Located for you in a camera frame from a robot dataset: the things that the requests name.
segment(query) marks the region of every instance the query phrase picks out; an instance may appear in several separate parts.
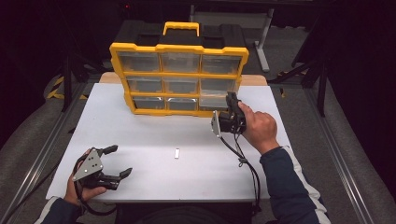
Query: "yellow handle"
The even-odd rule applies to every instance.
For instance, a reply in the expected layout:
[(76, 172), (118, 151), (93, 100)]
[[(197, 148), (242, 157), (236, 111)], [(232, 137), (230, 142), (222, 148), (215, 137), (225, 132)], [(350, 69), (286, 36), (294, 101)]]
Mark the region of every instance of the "yellow handle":
[(163, 27), (163, 35), (166, 35), (167, 29), (196, 30), (197, 36), (199, 36), (198, 22), (167, 21)]

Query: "sleeve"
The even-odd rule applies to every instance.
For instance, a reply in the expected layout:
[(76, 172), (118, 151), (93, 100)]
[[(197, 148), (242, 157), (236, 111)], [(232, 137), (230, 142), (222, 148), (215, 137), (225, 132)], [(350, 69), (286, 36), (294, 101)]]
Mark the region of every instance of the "sleeve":
[(81, 215), (81, 209), (58, 197), (52, 197), (44, 206), (40, 218), (35, 224), (69, 224), (75, 223)]
[(319, 192), (310, 186), (289, 147), (262, 155), (271, 207), (279, 223), (331, 223)]

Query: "storage organizer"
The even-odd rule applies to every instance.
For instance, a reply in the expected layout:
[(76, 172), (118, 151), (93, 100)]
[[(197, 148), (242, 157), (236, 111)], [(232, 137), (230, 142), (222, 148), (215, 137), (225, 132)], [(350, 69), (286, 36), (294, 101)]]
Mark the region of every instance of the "storage organizer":
[(238, 91), (248, 49), (239, 25), (125, 21), (110, 46), (135, 114), (211, 117)]

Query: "white tabletop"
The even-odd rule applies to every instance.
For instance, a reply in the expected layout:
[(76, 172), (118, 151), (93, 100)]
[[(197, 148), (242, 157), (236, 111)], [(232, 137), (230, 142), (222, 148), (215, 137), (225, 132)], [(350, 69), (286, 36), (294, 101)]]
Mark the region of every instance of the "white tabletop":
[[(253, 110), (271, 114), (277, 122), (277, 141), (289, 146), (274, 96), (267, 86), (241, 86), (238, 98)], [(238, 167), (236, 155), (211, 132), (211, 118), (134, 115), (123, 99), (121, 84), (95, 84), (46, 198), (63, 197), (76, 160), (91, 147), (118, 145), (102, 156), (103, 172), (118, 175), (133, 167), (117, 190), (95, 199), (119, 203), (253, 202), (252, 175)], [(233, 135), (223, 137), (234, 146)], [(239, 144), (269, 198), (260, 153), (243, 136)], [(175, 149), (180, 149), (175, 159)]]

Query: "person's left hand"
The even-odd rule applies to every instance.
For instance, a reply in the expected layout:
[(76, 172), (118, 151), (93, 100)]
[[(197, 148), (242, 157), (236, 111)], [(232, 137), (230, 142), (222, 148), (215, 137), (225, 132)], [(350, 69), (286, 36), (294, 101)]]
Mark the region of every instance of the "person's left hand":
[[(84, 202), (87, 202), (89, 199), (96, 197), (100, 194), (103, 194), (107, 191), (107, 189), (105, 187), (98, 187), (95, 189), (86, 189), (84, 188), (82, 190), (82, 199), (84, 200)], [(80, 206), (79, 201), (78, 201), (78, 197), (75, 191), (75, 187), (74, 187), (74, 182), (73, 182), (73, 173), (69, 176), (69, 179), (67, 181), (67, 190), (66, 190), (66, 194), (64, 195), (64, 200), (67, 201), (68, 203), (74, 204), (76, 206)]]

